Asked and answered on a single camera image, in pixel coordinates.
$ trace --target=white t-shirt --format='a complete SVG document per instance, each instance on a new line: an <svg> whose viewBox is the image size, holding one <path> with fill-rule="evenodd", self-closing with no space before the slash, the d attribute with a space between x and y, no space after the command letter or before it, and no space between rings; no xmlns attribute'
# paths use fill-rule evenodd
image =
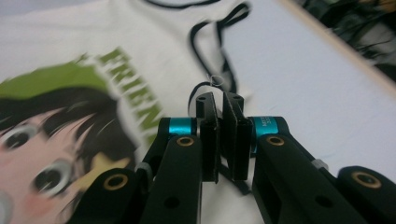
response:
<svg viewBox="0 0 396 224"><path fill-rule="evenodd" d="M183 6L143 0L19 3L3 2L0 9L0 97L17 99L30 108L6 101L16 107L0 114L4 115L1 120L24 114L18 108L30 114L17 116L17 123L5 123L5 129L1 129L5 136L2 143L8 149L0 159L0 165L6 167L0 174L0 223L66 221L75 205L74 195L86 189L96 176L105 169L130 166L133 159L141 161L161 117L187 117L189 108L193 111L191 92L198 84L208 83L224 91L241 89L219 37L221 29L248 14L248 5L241 1ZM199 29L193 32L196 25ZM102 129L118 123L118 130L126 133L128 144L134 147L134 158L107 155L97 147L94 150L99 152L88 157L80 150L87 145L81 139L92 134L92 120L106 114L107 107L101 104L107 96L93 97L93 102L99 102L93 105L95 111L71 113L73 119L54 129L47 127L49 120L88 105L88 96L96 94L90 89L107 93L109 104L117 102L118 118L107 120ZM58 98L46 94L53 91ZM64 93L68 97L61 99ZM31 98L39 99L39 103L25 103ZM43 101L51 106L32 112ZM1 106L2 110L7 108L6 104ZM64 136L65 140L56 143L54 133L56 139ZM40 134L46 134L49 141ZM101 141L127 141L112 137L105 135ZM32 143L42 145L30 147ZM55 146L59 151L47 154L46 149ZM32 151L36 147L44 151ZM81 158L88 163L76 162ZM24 177L13 180L14 171ZM262 220L251 195L240 199L237 189L224 183L228 182L221 179L215 188L204 184L204 223ZM229 203L217 205L224 199ZM213 213L218 206L225 208L221 211L226 214ZM241 208L251 211L241 216Z"/></svg>

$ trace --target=anime character print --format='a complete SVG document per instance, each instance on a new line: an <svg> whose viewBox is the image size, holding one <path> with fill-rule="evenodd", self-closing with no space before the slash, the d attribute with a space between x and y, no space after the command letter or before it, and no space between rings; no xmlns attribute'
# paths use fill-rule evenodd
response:
<svg viewBox="0 0 396 224"><path fill-rule="evenodd" d="M134 168L135 149L105 92L0 99L0 224L65 223L99 174Z"/></svg>

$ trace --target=white fabric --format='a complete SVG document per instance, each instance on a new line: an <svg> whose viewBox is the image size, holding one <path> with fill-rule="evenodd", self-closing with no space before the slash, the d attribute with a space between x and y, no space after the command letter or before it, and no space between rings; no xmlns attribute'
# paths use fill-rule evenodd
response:
<svg viewBox="0 0 396 224"><path fill-rule="evenodd" d="M173 10L126 0L68 3L37 0L19 1L18 5L2 2L1 79L78 61L84 55L81 63L94 64L108 81L112 93L120 97L121 84L131 80L116 82L106 74L114 67L97 65L98 57L119 48L129 57L129 65L145 81L142 85L153 91L156 102L163 109L160 116L187 117L191 90L200 82L210 81L191 53L189 31L201 21L223 19L239 3L238 0L227 0ZM124 127L135 141L139 141L143 133L131 117L133 108L121 99L120 109ZM139 144L148 147L144 142ZM139 153L139 160L144 151ZM216 187L205 183L203 197L203 223L262 221L252 196L240 198L234 186L222 178ZM245 212L248 207L255 212Z"/></svg>

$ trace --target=black plastic part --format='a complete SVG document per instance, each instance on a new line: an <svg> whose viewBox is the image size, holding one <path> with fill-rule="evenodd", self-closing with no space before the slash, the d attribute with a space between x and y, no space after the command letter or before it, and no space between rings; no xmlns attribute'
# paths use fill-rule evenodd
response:
<svg viewBox="0 0 396 224"><path fill-rule="evenodd" d="M196 118L199 122L199 136L203 145L203 181L219 181L220 126L212 92L196 99Z"/></svg>
<svg viewBox="0 0 396 224"><path fill-rule="evenodd" d="M163 155L163 162L139 223L199 223L201 190L200 139L193 135L173 137Z"/></svg>
<svg viewBox="0 0 396 224"><path fill-rule="evenodd" d="M244 98L230 92L223 93L221 143L233 180L248 179L253 124L244 117L243 110Z"/></svg>
<svg viewBox="0 0 396 224"><path fill-rule="evenodd" d="M313 157L308 150L306 150L294 137L293 135L291 135L290 130L289 130L289 125L288 123L285 121L284 118L282 117L274 117L274 119L276 120L277 123L277 128L279 130L279 134L283 134L286 135L293 143L294 145L297 146L297 148L300 149L301 152L304 153L304 155L310 160L313 161L315 159L315 157Z"/></svg>
<svg viewBox="0 0 396 224"><path fill-rule="evenodd" d="M105 183L112 176L118 185L117 175L123 175L125 185L109 190ZM137 223L144 208L138 181L133 171L112 169L99 175L84 193L78 207L67 224L114 224Z"/></svg>
<svg viewBox="0 0 396 224"><path fill-rule="evenodd" d="M267 224L367 223L294 141L282 134L259 139L253 194Z"/></svg>
<svg viewBox="0 0 396 224"><path fill-rule="evenodd" d="M219 167L219 173L224 176L224 178L232 182L242 195L248 195L249 193L251 193L250 186L247 182L243 180L233 180L231 178L231 173L227 166L221 164Z"/></svg>
<svg viewBox="0 0 396 224"><path fill-rule="evenodd" d="M396 185L383 175L346 167L338 174L337 187L369 223L396 223Z"/></svg>
<svg viewBox="0 0 396 224"><path fill-rule="evenodd" d="M163 153L165 152L168 140L171 137L169 133L169 118L162 118L158 126L157 136L154 139L151 147L148 150L143 162L150 165L152 174L155 176L158 171L158 167L163 159Z"/></svg>

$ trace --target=gold screw hole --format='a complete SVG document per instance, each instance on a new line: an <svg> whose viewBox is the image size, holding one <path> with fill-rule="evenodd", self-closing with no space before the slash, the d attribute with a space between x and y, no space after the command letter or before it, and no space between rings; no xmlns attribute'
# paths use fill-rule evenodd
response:
<svg viewBox="0 0 396 224"><path fill-rule="evenodd" d="M189 147L194 143L194 140L190 137L181 137L177 139L177 144L181 147Z"/></svg>
<svg viewBox="0 0 396 224"><path fill-rule="evenodd" d="M107 190L122 189L128 182L128 176L122 174L116 174L109 176L103 185Z"/></svg>
<svg viewBox="0 0 396 224"><path fill-rule="evenodd" d="M353 172L352 178L360 185L369 189L379 189L382 185L378 178L361 171Z"/></svg>
<svg viewBox="0 0 396 224"><path fill-rule="evenodd" d="M281 147L281 146L285 145L285 141L282 138L275 137L275 136L267 137L267 142L269 144L277 146L277 147Z"/></svg>

